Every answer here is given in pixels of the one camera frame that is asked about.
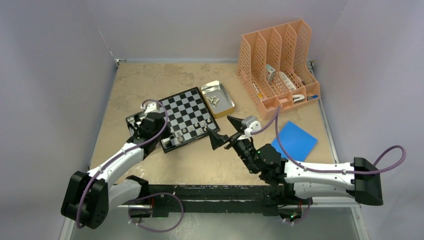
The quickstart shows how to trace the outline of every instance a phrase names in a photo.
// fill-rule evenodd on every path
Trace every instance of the desk organizer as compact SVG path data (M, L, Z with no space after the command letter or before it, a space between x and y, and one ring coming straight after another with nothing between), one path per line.
M320 84L306 65L310 40L311 28L303 20L241 36L237 76L263 119L270 119L278 106L284 112L321 97ZM270 82L267 81L267 64L276 69ZM280 71L296 89L289 90ZM299 94L305 97L304 100L294 103L293 95Z

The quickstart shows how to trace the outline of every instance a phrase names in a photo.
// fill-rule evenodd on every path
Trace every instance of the white eraser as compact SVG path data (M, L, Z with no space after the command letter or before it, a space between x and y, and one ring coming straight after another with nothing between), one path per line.
M287 86L287 88L290 91L296 90L296 86L293 84L290 78L287 77L287 75L283 71L279 72L279 76L281 77L282 81L284 82L284 84Z
M276 73L276 69L271 65L266 64L266 80L270 83L273 80L274 74Z

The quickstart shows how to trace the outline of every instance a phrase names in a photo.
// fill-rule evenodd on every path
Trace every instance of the tabletop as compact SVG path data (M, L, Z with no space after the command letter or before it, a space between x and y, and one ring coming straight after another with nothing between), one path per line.
M141 111L145 99L163 99L193 87L219 80L235 104L231 114L237 118L257 116L261 125L268 121L260 115L241 81L236 75L236 63L131 63L119 65L115 82L100 127L90 168L109 159L130 137L125 118ZM318 139L305 162L333 164L329 143L318 101L311 102L278 116L281 129L291 121ZM221 135L231 136L236 131L226 117L216 119ZM275 128L253 137L257 148L271 143ZM266 185L259 174L250 174L234 150L223 147L213 151L208 137L164 153L158 145L144 161L123 175L146 179L150 184L169 185Z

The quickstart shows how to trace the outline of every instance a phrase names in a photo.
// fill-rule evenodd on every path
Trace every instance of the metal tray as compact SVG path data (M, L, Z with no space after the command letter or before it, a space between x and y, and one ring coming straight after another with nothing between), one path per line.
M212 105L208 100L206 100L209 109L215 118L221 118L225 115L228 115L236 108L236 105L234 105L233 100L220 81L211 81L201 86L200 91L205 99L207 97L217 97L219 99L219 102L216 104L216 106Z

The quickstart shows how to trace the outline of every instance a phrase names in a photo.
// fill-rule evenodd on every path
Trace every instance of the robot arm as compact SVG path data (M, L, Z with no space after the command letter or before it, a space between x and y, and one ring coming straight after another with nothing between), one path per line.
M134 118L134 124L129 126L132 136L117 153L100 166L86 173L77 171L71 176L61 207L63 216L76 220L83 191L92 178L95 179L83 200L79 219L81 224L91 229L104 221L109 210L146 195L149 182L139 177L129 176L120 184L114 183L154 151L161 139L169 137L170 130L166 127L159 137L139 147L160 132L165 120L156 103L150 103L145 111L135 114Z
M352 163L320 164L297 162L282 158L271 144L265 144L256 149L251 138L252 131L261 129L255 117L240 119L227 117L237 133L228 137L208 129L212 149L226 145L225 149L233 148L251 174L271 186L284 184L291 188L292 196L299 201L312 197L348 197L365 205L380 206L383 204L380 174L357 175L347 171L373 171L375 166L366 159L355 157ZM308 170L337 170L340 173L319 173Z

